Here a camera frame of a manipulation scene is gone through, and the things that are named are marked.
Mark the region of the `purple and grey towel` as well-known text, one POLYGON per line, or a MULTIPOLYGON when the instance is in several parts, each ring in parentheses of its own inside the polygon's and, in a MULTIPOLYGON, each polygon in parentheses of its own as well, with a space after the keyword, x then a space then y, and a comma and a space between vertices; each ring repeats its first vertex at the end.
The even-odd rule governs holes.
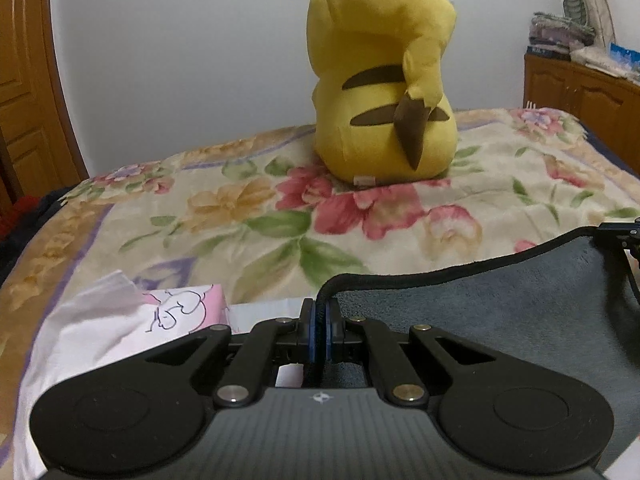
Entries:
POLYGON ((567 374, 610 402, 614 436, 639 433, 639 304, 607 304, 595 226, 524 252, 422 274, 340 274, 319 301, 393 330, 430 324, 567 374))

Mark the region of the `white strawberry print cloth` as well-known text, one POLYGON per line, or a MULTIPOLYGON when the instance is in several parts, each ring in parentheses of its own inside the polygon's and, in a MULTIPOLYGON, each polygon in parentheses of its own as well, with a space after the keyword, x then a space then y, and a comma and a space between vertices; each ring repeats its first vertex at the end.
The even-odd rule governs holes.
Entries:
POLYGON ((255 324, 273 318, 298 318, 304 297, 232 304, 226 312, 234 334, 249 333, 255 324))

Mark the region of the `dark blue bed sheet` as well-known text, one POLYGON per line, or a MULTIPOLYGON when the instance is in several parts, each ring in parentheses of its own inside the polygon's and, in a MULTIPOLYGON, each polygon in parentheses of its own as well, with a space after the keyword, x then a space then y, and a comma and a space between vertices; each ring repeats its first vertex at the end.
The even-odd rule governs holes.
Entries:
POLYGON ((639 200, 639 175, 620 156, 616 155, 589 127, 583 122, 586 141, 593 151, 597 152, 595 165, 600 162, 600 169, 615 185, 628 193, 636 202, 639 200))

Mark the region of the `floral blanket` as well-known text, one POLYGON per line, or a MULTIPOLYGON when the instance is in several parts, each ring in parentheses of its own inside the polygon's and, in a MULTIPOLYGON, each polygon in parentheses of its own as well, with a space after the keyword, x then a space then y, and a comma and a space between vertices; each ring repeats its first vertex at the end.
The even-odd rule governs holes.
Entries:
POLYGON ((466 110, 440 177, 360 190, 285 128, 122 167, 46 198, 1 244, 1 474, 53 308, 120 271, 144 290, 219 284, 228 306, 311 296, 342 273, 408 274, 524 252, 639 201, 571 114, 466 110))

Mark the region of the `wooden cabinet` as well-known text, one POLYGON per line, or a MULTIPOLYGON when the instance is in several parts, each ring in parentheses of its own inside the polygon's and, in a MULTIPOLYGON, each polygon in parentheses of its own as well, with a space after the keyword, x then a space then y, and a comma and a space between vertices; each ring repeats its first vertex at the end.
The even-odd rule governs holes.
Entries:
POLYGON ((639 171, 639 87, 573 62, 524 56, 523 103, 574 115, 639 171))

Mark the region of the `blue picture box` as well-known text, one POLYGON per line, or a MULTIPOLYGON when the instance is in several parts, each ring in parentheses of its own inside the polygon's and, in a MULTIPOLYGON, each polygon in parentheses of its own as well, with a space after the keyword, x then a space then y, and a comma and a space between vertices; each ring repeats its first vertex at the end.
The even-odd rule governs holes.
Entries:
POLYGON ((612 42, 608 47, 608 52, 610 52, 610 58, 623 66, 623 68, 626 68, 626 70, 631 70, 636 73, 640 70, 639 51, 626 49, 612 42))

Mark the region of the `stack of folded fabrics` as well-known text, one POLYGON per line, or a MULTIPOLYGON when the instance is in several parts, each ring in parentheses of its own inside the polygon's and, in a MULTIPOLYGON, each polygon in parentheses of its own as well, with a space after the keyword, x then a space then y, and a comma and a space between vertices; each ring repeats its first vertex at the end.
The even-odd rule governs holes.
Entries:
POLYGON ((569 61, 570 52, 591 47, 594 38, 596 33, 590 26, 562 16, 536 12, 530 20, 527 53, 569 61))

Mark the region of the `beige patterned curtain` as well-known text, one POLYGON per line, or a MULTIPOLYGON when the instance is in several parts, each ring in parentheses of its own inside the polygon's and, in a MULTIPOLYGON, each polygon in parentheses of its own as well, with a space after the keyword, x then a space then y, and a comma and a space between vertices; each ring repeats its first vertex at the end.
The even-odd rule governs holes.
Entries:
POLYGON ((594 44, 608 50, 616 40, 612 13, 608 0, 585 0, 589 26, 594 31, 594 44))

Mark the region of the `green fan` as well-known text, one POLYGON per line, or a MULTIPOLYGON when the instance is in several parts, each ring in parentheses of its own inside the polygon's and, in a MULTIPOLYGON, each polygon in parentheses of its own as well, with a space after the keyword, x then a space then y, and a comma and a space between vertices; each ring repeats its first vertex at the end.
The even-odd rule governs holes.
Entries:
POLYGON ((580 26, 589 26, 589 12, 584 0, 563 0, 563 11, 568 20, 580 26))

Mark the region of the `yellow Pikachu plush toy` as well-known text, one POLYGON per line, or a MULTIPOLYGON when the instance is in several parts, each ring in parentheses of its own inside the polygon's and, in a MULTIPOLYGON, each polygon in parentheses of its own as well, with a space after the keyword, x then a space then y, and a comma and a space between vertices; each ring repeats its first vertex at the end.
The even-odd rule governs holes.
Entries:
POLYGON ((442 57, 456 19, 449 0, 309 0, 314 150, 334 177, 376 185, 448 169, 458 128, 442 57))

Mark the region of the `wooden slatted wardrobe door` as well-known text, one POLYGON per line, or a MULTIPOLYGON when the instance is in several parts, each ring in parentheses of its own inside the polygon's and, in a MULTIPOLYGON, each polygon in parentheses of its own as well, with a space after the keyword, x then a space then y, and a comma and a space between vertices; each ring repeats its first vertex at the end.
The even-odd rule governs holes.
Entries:
POLYGON ((86 177, 58 73, 51 0, 1 0, 1 211, 86 177))

